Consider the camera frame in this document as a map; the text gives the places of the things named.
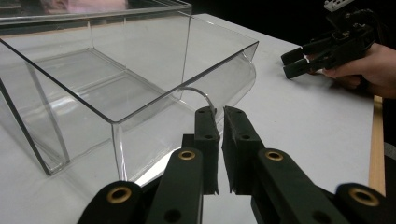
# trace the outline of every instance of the brass ring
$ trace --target brass ring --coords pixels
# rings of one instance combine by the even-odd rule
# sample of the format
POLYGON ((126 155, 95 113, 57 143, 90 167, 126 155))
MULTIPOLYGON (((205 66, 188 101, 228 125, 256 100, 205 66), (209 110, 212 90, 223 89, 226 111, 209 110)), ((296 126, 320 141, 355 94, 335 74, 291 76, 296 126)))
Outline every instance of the brass ring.
POLYGON ((192 151, 181 151, 178 153, 178 157, 181 158, 183 161, 189 161, 195 158, 195 153, 192 151))
POLYGON ((349 195, 358 203, 362 203, 367 206, 378 206, 379 200, 370 191, 359 188, 352 188, 349 190, 349 195))
POLYGON ((115 187, 107 194, 107 201, 110 203, 123 203, 127 201, 132 195, 132 191, 127 187, 115 187), (121 196, 115 196, 115 193, 122 193, 121 196))
POLYGON ((271 161, 281 161, 283 160, 282 154, 275 151, 267 151, 265 152, 265 156, 271 161))

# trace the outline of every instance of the transparent acrylic container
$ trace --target transparent acrylic container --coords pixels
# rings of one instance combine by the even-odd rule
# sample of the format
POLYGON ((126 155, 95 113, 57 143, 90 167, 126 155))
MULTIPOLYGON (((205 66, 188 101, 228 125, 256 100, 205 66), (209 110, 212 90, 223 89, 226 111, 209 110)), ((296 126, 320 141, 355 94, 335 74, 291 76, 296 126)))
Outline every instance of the transparent acrylic container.
POLYGON ((196 109, 219 122, 252 87, 256 40, 182 2, 148 5, 2 19, 2 97, 46 174, 101 148, 135 181, 193 133, 196 109))

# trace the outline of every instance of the human hand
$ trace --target human hand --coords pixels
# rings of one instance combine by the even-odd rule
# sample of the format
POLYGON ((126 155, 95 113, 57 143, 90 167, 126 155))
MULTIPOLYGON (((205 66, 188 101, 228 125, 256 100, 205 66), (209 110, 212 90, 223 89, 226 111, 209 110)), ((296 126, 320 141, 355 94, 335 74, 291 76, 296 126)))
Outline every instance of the human hand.
POLYGON ((396 99, 396 50, 374 43, 365 57, 333 69, 323 69, 323 74, 334 78, 348 89, 361 84, 362 75, 368 82, 367 91, 384 98, 396 99))

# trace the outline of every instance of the white table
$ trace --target white table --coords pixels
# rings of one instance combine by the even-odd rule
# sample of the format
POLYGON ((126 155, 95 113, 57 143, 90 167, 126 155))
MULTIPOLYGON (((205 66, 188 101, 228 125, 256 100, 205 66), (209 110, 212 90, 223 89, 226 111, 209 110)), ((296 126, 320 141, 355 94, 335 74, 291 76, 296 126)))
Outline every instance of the white table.
MULTIPOLYGON (((328 191, 334 192, 337 185, 347 182, 368 185, 372 98, 346 91, 322 76, 288 80, 280 55, 297 46, 210 15, 197 17, 260 41, 253 59, 256 83, 236 107, 247 113, 267 147, 290 154, 316 185, 328 191)), ((19 171, 22 164, 29 168, 26 162, 30 158, 11 139, 0 130, 4 150, 0 158, 1 222, 76 223, 97 189, 76 189, 67 177, 59 181, 58 176, 54 181, 57 176, 42 174, 37 179, 29 170, 19 171), (15 172, 4 172, 9 171, 10 164, 15 172)), ((219 191, 220 195, 204 197, 203 223, 256 222, 250 197, 229 193, 221 151, 219 191)))

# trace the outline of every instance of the black plastic part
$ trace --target black plastic part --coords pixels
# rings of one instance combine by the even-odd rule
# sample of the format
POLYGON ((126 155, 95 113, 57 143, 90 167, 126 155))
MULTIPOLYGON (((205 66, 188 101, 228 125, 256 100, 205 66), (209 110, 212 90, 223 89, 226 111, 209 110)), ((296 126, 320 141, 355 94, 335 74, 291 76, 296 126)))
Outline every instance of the black plastic part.
POLYGON ((354 12, 336 11, 327 19, 335 30, 315 38, 300 49, 291 50, 281 56, 287 78, 315 72, 321 68, 331 69, 344 63, 362 58, 375 42, 375 34, 368 21, 372 20, 366 10, 354 12))
POLYGON ((261 184, 255 186, 250 205, 258 224, 280 223, 280 217, 261 184))
POLYGON ((281 223, 348 223, 287 153, 262 149, 255 168, 281 223))
POLYGON ((257 180, 252 162, 262 148, 264 144, 245 112, 225 106, 222 150, 230 191, 235 194, 252 194, 257 180))
POLYGON ((394 224, 395 205, 374 189, 349 183, 338 186, 334 203, 351 223, 394 224))
POLYGON ((133 182, 117 181, 99 190, 78 224, 140 224, 144 218, 142 189, 133 182))
POLYGON ((148 213, 147 224, 201 223, 203 156, 191 147, 172 153, 148 213))
POLYGON ((297 62, 301 59, 304 59, 303 49, 302 48, 293 49, 287 53, 282 54, 280 58, 282 59, 282 63, 284 65, 297 62))
POLYGON ((161 179, 163 178, 162 175, 158 176, 157 178, 151 180, 147 183, 147 185, 142 187, 143 191, 143 204, 146 208, 146 213, 149 212, 149 208, 152 205, 152 201, 154 200, 155 193, 157 192, 157 188, 161 183, 161 179))
POLYGON ((327 191, 326 189, 323 189, 321 187, 318 187, 320 189, 320 191, 322 192, 322 194, 324 194, 324 196, 326 196, 327 199, 330 200, 330 202, 334 201, 334 194, 327 191))
POLYGON ((209 106, 195 111, 195 134, 184 134, 182 147, 194 147, 204 156, 204 194, 219 194, 218 163, 220 135, 209 106))

